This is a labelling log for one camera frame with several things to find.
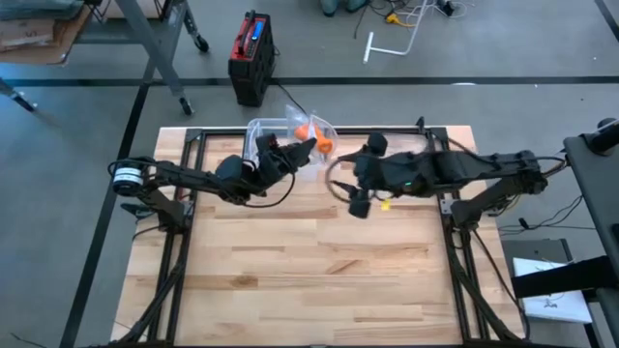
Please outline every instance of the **orange object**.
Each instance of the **orange object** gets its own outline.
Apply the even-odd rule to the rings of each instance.
[[[297,127],[297,129],[294,130],[294,136],[299,140],[308,140],[309,129],[309,124],[304,124],[301,127]],[[313,129],[316,133],[316,147],[318,148],[318,152],[325,155],[331,153],[331,151],[333,151],[333,141],[331,139],[327,139],[317,125],[314,125]]]

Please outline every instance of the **black metal frame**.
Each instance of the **black metal frame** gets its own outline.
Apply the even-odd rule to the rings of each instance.
[[[336,128],[338,134],[341,135],[359,135],[359,134],[368,134],[371,131],[379,131],[386,133],[404,133],[411,135],[423,135],[426,137],[428,141],[428,150],[429,151],[437,151],[435,146],[435,141],[437,138],[434,137],[434,134],[438,134],[440,138],[447,139],[447,129],[446,128],[431,128],[424,129],[423,126],[419,127],[410,127],[410,128],[384,128],[384,127],[355,127],[355,128]],[[195,168],[201,168],[204,162],[204,155],[206,152],[206,140],[209,136],[244,136],[245,129],[187,129],[185,136],[185,144],[183,148],[183,154],[181,157],[181,165],[187,165],[189,163],[190,153],[192,151],[192,147],[197,143],[197,155],[195,159]],[[449,142],[448,141],[439,141],[442,150],[449,150]],[[180,199],[183,196],[183,192],[180,188],[177,188],[174,192],[175,199]],[[459,199],[459,192],[452,192],[453,199]],[[445,194],[440,194],[437,196],[437,201],[439,207],[441,207],[445,202]],[[197,204],[197,191],[192,190],[190,193],[190,204]],[[149,314],[147,323],[139,323],[140,330],[132,331],[132,337],[129,340],[123,340],[109,343],[109,347],[179,347],[173,344],[176,329],[178,325],[178,317],[181,306],[181,297],[183,293],[183,283],[185,279],[185,265],[187,264],[187,260],[189,257],[189,246],[191,241],[191,233],[192,233],[192,222],[193,222],[192,213],[188,217],[189,228],[182,234],[182,242],[180,246],[179,256],[177,259],[177,263],[175,267],[172,269],[172,272],[169,270],[170,262],[171,262],[171,254],[173,249],[174,242],[174,234],[168,233],[165,238],[165,244],[163,246],[162,253],[162,262],[160,265],[160,273],[158,277],[157,283],[157,292],[156,297],[153,299],[149,308],[147,308],[147,313]],[[456,249],[453,247],[454,245],[454,234],[455,230],[450,223],[451,213],[445,210],[440,209],[440,217],[442,229],[445,237],[445,247],[449,261],[450,273],[452,276],[452,284],[454,287],[454,297],[455,297],[455,305],[457,310],[458,322],[460,334],[462,336],[462,344],[461,345],[431,345],[431,347],[475,347],[475,348],[498,348],[498,347],[531,347],[531,348],[551,348],[557,346],[543,345],[543,344],[535,344],[525,341],[513,341],[513,340],[492,340],[489,338],[489,330],[487,327],[487,319],[485,318],[484,313],[488,314],[487,308],[489,305],[486,301],[481,297],[481,293],[479,292],[479,280],[477,278],[477,272],[475,268],[475,262],[473,259],[473,252],[470,246],[470,235],[462,234],[462,253],[464,256],[464,267],[460,265],[460,262],[457,259]],[[172,303],[169,311],[169,320],[167,328],[165,329],[165,339],[160,340],[159,330],[160,330],[160,321],[161,321],[161,305],[165,300],[166,295],[169,294],[173,287],[172,293]],[[475,317],[478,323],[478,334],[479,338],[473,338],[471,334],[471,328],[468,321],[468,312],[466,310],[466,304],[464,301],[464,293],[462,291],[462,287],[467,289],[471,298],[473,298],[473,306],[475,309]],[[74,327],[75,323],[70,323],[72,319],[70,318],[67,323],[67,327]],[[146,342],[137,342],[139,338],[142,336],[144,331],[148,327],[147,333],[147,341]],[[191,346],[194,348],[197,347],[213,347],[213,346]],[[430,347],[430,345],[413,345],[408,347]]]

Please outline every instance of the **concrete floor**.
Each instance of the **concrete floor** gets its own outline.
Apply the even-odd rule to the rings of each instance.
[[[181,36],[175,67],[182,77],[226,77],[226,62],[244,11],[272,16],[281,51],[276,75],[330,76],[604,76],[619,74],[619,43],[593,1],[471,0],[465,17],[428,16],[407,57],[373,53],[361,64],[368,31],[382,46],[404,47],[407,31],[368,11],[326,18],[318,1],[192,0],[211,52],[198,54]],[[607,3],[619,17],[619,4]],[[303,46],[298,45],[298,38]],[[114,49],[112,58],[102,58]],[[77,45],[63,67],[0,65],[18,79],[140,78],[140,46]],[[615,84],[287,86],[304,106],[334,125],[410,125],[425,116],[434,125],[471,125],[482,153],[531,149],[551,155],[566,136],[589,131],[619,109]],[[22,88],[41,106],[33,116],[0,98],[0,346],[27,347],[9,333],[55,347],[60,341],[108,183],[112,161],[137,88]],[[239,106],[230,87],[187,89],[195,115],[187,118],[169,90],[151,88],[132,155],[150,155],[158,129],[169,126],[244,126],[256,117],[279,117],[290,103],[270,88],[259,109]],[[567,205],[578,188],[570,171],[553,177],[544,194],[525,197],[499,219],[540,221]],[[591,226],[585,207],[566,220]],[[85,346],[105,343],[113,324],[134,224],[116,209],[108,230],[91,301],[78,336]],[[512,239],[566,238],[575,259],[603,254],[595,233],[546,229]],[[600,312],[594,308],[597,317]],[[600,327],[606,347],[605,327]],[[534,321],[539,343],[586,347],[581,326]]]

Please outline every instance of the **wooden table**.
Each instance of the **wooden table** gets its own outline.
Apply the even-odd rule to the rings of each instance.
[[[161,129],[155,158],[180,161],[186,129]],[[448,127],[449,136],[474,149],[470,127]],[[343,136],[339,154],[357,151],[367,137]],[[390,151],[419,151],[419,135],[388,135]],[[207,138],[203,170],[241,154],[243,137]],[[355,183],[352,166],[335,179]],[[459,344],[461,337],[445,242],[435,198],[401,198],[368,219],[347,213],[326,190],[322,171],[297,175],[279,206],[250,209],[200,193],[183,291],[179,345],[415,345]],[[290,178],[269,190],[274,202]],[[485,188],[461,191],[472,197]],[[171,195],[173,188],[163,189]],[[155,218],[138,230],[157,224]],[[492,218],[478,230],[503,277],[509,279]],[[155,294],[164,234],[134,244],[112,339],[127,332]],[[482,292],[499,317],[522,333],[518,312],[501,288],[479,245],[472,242]],[[468,296],[472,333],[475,316]],[[165,307],[162,327],[166,325]]]

